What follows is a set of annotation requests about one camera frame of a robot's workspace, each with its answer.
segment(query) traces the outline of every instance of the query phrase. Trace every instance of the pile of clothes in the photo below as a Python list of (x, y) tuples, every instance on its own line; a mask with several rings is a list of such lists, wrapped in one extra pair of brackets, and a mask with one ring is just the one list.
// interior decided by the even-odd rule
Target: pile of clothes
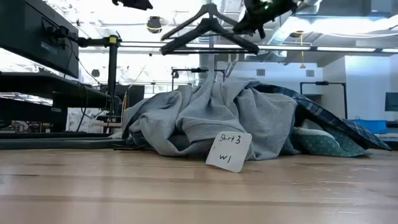
[[(317, 124), (304, 128), (306, 121)], [(358, 157), (390, 149), (367, 129), (337, 118), (295, 91), (257, 80), (211, 78), (142, 100), (123, 115), (121, 137), (164, 156), (206, 156), (221, 131), (252, 134), (247, 160), (313, 154)]]

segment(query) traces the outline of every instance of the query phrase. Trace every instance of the plaid shirt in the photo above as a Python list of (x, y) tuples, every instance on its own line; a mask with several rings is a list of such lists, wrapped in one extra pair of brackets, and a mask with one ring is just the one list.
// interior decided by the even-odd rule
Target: plaid shirt
[(375, 149), (391, 150), (386, 143), (384, 143), (381, 139), (372, 134), (366, 128), (358, 125), (353, 121), (349, 121), (347, 119), (340, 119), (336, 117), (334, 114), (323, 109), (321, 106), (319, 106), (312, 100), (308, 99), (307, 97), (301, 94), (298, 94), (293, 90), (281, 86), (265, 85), (265, 84), (257, 86), (255, 87), (255, 89), (261, 92), (280, 93), (292, 97), (293, 99), (296, 100), (298, 105), (305, 108), (310, 114), (314, 116), (314, 118), (325, 124), (330, 125), (333, 128), (343, 131), (365, 149), (375, 148)]

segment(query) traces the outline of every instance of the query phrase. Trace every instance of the fluorescent light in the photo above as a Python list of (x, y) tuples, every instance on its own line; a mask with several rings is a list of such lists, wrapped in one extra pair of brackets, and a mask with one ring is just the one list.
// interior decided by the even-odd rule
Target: fluorescent light
[(398, 49), (382, 49), (381, 52), (384, 52), (384, 53), (398, 53)]
[(242, 47), (238, 45), (229, 45), (229, 44), (215, 44), (214, 48), (221, 48), (221, 49), (241, 49)]
[(209, 47), (208, 44), (186, 44), (187, 47)]
[(259, 48), (260, 50), (310, 50), (311, 49), (311, 47), (305, 47), (305, 46), (283, 46), (283, 45), (280, 46), (260, 45)]
[(317, 50), (334, 52), (373, 52), (376, 49), (362, 47), (318, 47)]
[(165, 44), (157, 42), (122, 42), (121, 47), (163, 47)]

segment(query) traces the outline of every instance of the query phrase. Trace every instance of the blue bin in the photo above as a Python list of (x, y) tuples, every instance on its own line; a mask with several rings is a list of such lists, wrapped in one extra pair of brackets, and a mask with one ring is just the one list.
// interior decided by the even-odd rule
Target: blue bin
[(387, 133), (387, 121), (368, 121), (362, 119), (355, 119), (352, 121), (368, 129), (373, 134)]

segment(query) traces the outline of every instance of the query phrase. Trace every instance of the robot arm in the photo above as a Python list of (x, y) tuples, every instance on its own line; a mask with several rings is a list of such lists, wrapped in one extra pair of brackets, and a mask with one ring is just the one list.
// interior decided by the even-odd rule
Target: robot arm
[(154, 8), (152, 4), (149, 2), (149, 0), (112, 0), (112, 2), (116, 6), (119, 5), (118, 2), (121, 2), (123, 3), (124, 7), (131, 7), (140, 10), (147, 10)]
[(246, 12), (233, 31), (238, 34), (253, 34), (258, 30), (263, 39), (266, 37), (263, 25), (288, 11), (295, 13), (301, 1), (303, 0), (244, 0)]

